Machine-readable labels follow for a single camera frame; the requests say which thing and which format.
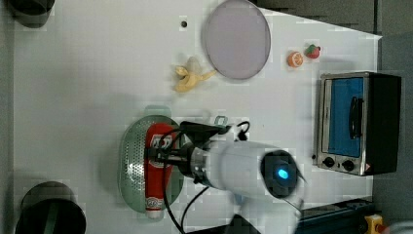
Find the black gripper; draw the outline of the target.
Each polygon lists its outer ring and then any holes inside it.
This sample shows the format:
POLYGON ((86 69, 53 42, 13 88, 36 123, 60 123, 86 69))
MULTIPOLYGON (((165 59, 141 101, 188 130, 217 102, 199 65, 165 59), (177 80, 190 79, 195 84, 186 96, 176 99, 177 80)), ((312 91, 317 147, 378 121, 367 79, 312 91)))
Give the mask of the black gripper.
POLYGON ((178 127, 156 123, 147 130, 147 158, 156 163, 176 166, 195 182, 208 182, 207 153, 216 135, 229 132, 229 125, 204 125, 184 121, 178 127))

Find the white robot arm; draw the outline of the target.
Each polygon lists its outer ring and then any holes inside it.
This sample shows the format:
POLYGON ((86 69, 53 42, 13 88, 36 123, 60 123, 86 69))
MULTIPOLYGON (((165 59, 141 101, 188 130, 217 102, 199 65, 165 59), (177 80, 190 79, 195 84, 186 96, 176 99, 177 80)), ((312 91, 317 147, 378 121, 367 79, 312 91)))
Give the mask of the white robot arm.
POLYGON ((294 234, 306 180, 291 154, 247 140, 214 140, 229 127, 184 121, 156 123, 146 133, 145 155, 160 168, 152 181, 168 185, 169 166, 209 188, 244 198, 223 234, 294 234))

